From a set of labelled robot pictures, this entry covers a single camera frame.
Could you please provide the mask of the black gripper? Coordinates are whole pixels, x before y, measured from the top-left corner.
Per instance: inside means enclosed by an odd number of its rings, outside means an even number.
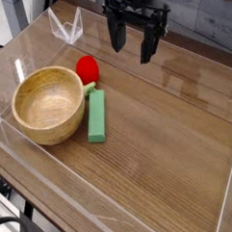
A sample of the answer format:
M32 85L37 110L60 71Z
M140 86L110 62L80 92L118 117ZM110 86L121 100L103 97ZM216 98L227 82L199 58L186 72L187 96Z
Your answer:
M148 64L157 51L159 38L166 33L169 4L162 0L104 0L102 7L116 52L125 45L126 24L144 26L141 61Z

